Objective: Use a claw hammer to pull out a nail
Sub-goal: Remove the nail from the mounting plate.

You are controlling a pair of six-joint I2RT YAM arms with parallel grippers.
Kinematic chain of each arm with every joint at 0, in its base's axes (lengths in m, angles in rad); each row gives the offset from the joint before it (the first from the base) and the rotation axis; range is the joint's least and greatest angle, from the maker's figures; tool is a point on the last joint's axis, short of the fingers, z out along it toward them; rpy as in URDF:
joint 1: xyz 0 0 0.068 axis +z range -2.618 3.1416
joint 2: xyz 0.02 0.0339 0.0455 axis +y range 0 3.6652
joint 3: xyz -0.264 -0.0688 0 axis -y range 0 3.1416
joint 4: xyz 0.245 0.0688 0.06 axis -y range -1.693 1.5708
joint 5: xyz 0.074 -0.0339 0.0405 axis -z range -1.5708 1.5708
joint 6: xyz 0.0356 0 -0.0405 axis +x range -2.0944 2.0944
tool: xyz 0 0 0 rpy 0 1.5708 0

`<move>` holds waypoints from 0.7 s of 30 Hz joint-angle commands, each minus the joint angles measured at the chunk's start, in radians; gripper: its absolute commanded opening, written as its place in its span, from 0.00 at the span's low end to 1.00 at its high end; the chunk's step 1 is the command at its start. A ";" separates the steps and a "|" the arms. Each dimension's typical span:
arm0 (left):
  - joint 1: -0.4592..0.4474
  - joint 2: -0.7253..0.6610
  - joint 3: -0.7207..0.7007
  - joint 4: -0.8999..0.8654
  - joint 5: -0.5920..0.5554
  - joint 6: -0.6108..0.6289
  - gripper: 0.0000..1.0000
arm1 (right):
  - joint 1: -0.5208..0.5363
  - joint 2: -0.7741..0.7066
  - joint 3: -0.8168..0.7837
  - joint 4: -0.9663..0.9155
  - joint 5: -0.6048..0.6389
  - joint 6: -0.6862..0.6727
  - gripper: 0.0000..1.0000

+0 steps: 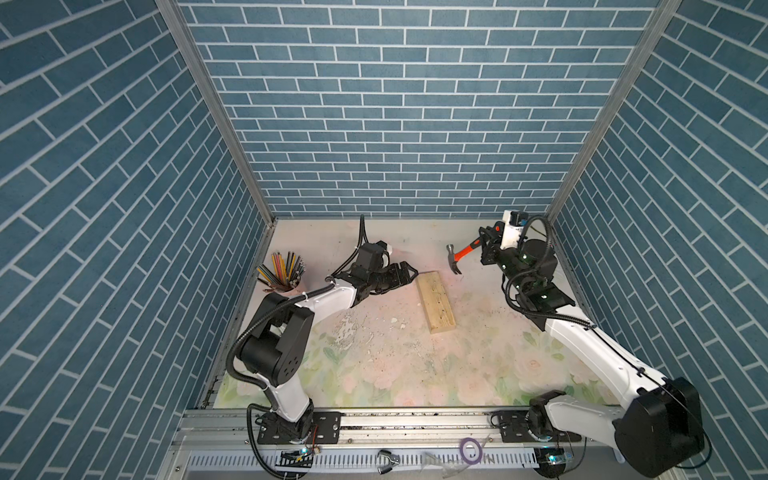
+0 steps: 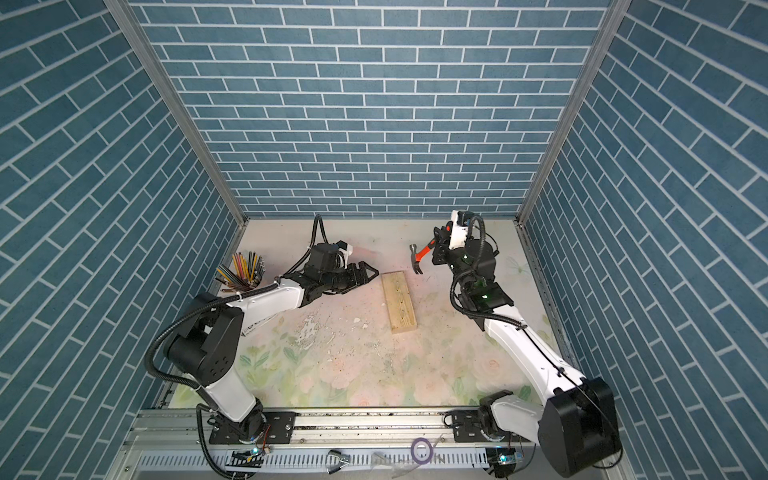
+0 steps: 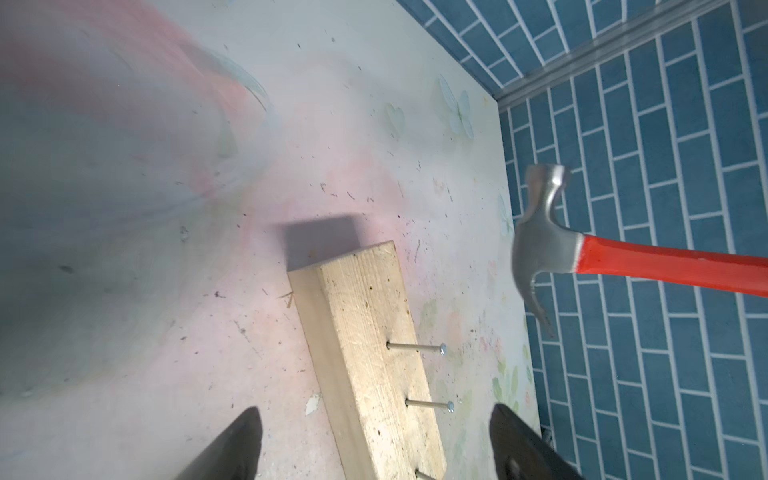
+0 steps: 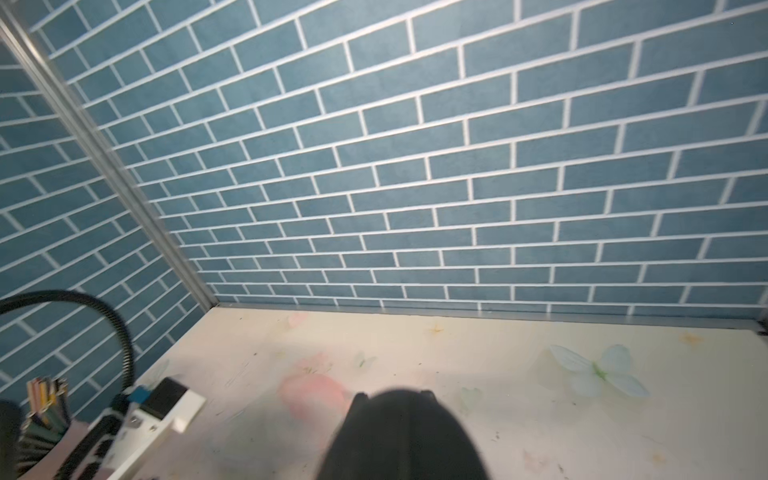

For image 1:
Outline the wooden block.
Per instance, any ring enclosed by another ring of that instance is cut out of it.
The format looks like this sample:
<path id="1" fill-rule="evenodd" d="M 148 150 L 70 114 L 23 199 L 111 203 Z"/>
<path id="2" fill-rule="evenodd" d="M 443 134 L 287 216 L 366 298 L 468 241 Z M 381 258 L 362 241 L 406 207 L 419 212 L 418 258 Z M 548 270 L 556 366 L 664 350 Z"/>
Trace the wooden block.
<path id="1" fill-rule="evenodd" d="M 455 316 L 439 273 L 436 271 L 420 273 L 416 283 L 430 333 L 455 330 L 457 326 Z"/>

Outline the red-handled claw hammer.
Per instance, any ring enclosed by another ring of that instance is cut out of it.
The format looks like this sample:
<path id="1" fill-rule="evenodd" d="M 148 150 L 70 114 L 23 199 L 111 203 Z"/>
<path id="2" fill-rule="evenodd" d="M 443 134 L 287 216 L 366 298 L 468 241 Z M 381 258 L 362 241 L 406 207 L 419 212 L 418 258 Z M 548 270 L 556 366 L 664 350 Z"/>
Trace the red-handled claw hammer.
<path id="1" fill-rule="evenodd" d="M 464 258 L 465 256 L 467 256 L 468 254 L 472 253 L 472 252 L 473 252 L 475 249 L 477 249 L 477 248 L 478 248 L 480 245 L 481 245 L 481 239 L 480 239 L 480 238 L 476 238 L 476 239 L 474 239 L 474 240 L 473 240 L 473 241 L 472 241 L 472 242 L 471 242 L 469 245 L 467 245 L 466 247 L 464 247 L 463 249 L 461 249 L 461 250 L 459 250 L 459 251 L 457 251 L 457 250 L 454 248 L 454 245 L 453 245 L 453 244 L 448 244 L 448 245 L 446 246 L 446 250 L 447 250 L 447 252 L 448 252 L 448 256 L 447 256 L 447 258 L 448 258 L 448 265 L 449 265 L 449 268 L 450 268 L 450 270 L 451 270 L 451 271 L 452 271 L 454 274 L 456 274 L 456 275 L 461 275 L 461 274 L 462 274 L 462 272 L 461 272 L 461 270 L 459 269 L 459 266 L 458 266 L 458 262 L 459 262 L 459 261 L 460 261 L 462 258 Z"/>

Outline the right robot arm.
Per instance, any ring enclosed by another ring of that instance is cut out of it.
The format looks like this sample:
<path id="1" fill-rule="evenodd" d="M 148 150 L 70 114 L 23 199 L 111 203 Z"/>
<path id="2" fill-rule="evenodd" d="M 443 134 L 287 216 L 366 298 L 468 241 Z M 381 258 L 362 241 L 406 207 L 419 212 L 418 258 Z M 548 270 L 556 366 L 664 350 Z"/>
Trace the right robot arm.
<path id="1" fill-rule="evenodd" d="M 574 433 L 613 448 L 648 478 L 686 469 L 687 460 L 709 459 L 713 445 L 703 426 L 696 388 L 638 359 L 604 333 L 554 282 L 558 265 L 552 225 L 543 216 L 509 213 L 481 227 L 472 245 L 482 264 L 502 274 L 507 305 L 574 353 L 609 389 L 615 406 L 551 390 L 529 402 L 527 424 L 539 441 Z"/>

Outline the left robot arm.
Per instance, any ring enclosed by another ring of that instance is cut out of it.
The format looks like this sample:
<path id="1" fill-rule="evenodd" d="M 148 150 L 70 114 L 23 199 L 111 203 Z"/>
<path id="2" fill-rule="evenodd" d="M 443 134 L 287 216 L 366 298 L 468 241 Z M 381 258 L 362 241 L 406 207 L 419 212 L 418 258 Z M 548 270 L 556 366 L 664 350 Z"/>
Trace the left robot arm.
<path id="1" fill-rule="evenodd" d="M 289 423 L 301 423 L 313 408 L 297 372 L 314 324 L 351 309 L 370 296 L 411 284 L 418 270 L 390 259 L 383 242 L 362 242 L 326 278 L 326 285 L 293 297 L 267 295 L 226 357 L 228 375 L 258 387 L 269 411 Z"/>

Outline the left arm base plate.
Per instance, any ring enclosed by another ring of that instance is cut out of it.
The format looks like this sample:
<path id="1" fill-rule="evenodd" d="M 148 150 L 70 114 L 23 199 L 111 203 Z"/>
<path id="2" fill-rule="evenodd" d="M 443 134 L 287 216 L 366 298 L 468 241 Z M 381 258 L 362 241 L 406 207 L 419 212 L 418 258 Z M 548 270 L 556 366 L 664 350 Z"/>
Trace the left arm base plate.
<path id="1" fill-rule="evenodd" d="M 314 411 L 305 413 L 297 422 L 289 422 L 276 413 L 267 413 L 262 416 L 257 442 L 260 445 L 337 444 L 341 418 L 338 411 Z"/>

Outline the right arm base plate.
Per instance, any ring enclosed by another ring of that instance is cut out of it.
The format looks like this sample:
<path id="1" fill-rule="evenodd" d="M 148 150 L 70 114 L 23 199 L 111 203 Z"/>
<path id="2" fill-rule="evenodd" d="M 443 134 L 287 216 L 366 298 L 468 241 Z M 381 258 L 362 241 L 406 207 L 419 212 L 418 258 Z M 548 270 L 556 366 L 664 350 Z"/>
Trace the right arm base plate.
<path id="1" fill-rule="evenodd" d="M 498 430 L 503 443 L 553 443 L 576 444 L 583 438 L 573 432 L 565 432 L 554 427 L 532 427 L 528 420 L 528 411 L 496 410 L 489 414 L 489 423 Z"/>

